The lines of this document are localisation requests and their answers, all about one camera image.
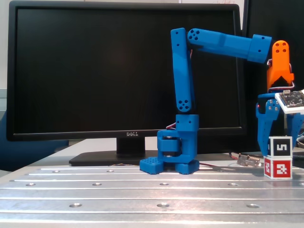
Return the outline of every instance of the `monitor base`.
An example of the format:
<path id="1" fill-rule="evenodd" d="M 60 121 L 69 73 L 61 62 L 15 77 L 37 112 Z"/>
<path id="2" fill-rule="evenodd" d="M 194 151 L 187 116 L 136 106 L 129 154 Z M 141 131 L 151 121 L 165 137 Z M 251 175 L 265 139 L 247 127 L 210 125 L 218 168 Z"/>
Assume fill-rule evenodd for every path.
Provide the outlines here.
<path id="1" fill-rule="evenodd" d="M 116 164 L 139 165 L 139 161 L 149 157 L 157 157 L 157 151 L 146 151 L 144 156 L 120 157 L 116 151 L 86 152 L 72 158 L 71 166 L 106 166 Z"/>
<path id="2" fill-rule="evenodd" d="M 157 157 L 157 151 L 145 150 L 145 137 L 126 137 L 116 139 L 116 151 L 82 153 L 69 163 L 72 166 L 139 165 L 140 160 L 149 157 Z"/>

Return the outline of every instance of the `black monitor screen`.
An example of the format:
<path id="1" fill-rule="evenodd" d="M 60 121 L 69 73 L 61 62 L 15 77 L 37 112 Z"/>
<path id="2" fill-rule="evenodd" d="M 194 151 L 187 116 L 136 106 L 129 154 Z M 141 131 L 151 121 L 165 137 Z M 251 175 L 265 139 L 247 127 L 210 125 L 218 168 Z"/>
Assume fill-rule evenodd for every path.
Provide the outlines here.
<path id="1" fill-rule="evenodd" d="M 18 9 L 16 21 L 14 134 L 164 129 L 177 114 L 170 31 L 236 32 L 232 10 Z M 240 127 L 236 58 L 193 51 L 192 71 L 200 128 Z"/>

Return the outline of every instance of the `red cube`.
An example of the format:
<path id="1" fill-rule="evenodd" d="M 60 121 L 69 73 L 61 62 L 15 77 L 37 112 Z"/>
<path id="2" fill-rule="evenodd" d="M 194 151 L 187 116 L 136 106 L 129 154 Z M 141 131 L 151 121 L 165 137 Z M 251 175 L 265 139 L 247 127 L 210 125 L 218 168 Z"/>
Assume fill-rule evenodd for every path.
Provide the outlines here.
<path id="1" fill-rule="evenodd" d="M 271 179 L 292 179 L 292 158 L 264 157 L 264 175 Z"/>

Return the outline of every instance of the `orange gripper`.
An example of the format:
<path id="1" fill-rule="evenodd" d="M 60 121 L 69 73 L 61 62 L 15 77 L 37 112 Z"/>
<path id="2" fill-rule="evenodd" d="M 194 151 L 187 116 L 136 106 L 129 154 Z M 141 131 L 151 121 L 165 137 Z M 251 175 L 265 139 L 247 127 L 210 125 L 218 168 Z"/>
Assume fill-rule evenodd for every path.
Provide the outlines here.
<path id="1" fill-rule="evenodd" d="M 286 41 L 279 40 L 272 46 L 272 65 L 267 70 L 267 90 L 280 77 L 285 79 L 289 86 L 292 85 L 294 74 L 289 65 L 289 45 Z"/>

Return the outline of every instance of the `stacked cubes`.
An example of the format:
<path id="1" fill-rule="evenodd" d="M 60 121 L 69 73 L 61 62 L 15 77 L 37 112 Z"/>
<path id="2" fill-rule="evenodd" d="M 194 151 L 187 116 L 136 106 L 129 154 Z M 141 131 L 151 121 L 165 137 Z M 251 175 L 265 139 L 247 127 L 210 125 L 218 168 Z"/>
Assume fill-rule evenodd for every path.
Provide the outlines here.
<path id="1" fill-rule="evenodd" d="M 264 156 L 264 175 L 271 179 L 292 179 L 293 144 L 291 136 L 271 136 Z"/>

